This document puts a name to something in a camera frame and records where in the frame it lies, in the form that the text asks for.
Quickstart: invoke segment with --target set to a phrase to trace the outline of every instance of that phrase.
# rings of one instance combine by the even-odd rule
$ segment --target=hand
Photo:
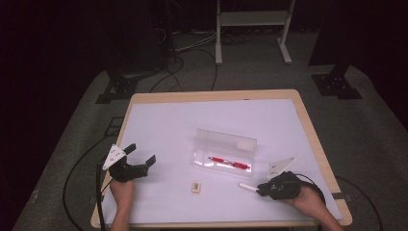
[[[117,206],[111,231],[129,230],[129,216],[135,198],[135,182],[133,180],[119,182],[114,179],[110,187]]]
[[[319,194],[308,186],[302,185],[296,198],[282,201],[293,205],[300,213],[316,219],[325,230],[343,231],[339,222],[321,201]]]

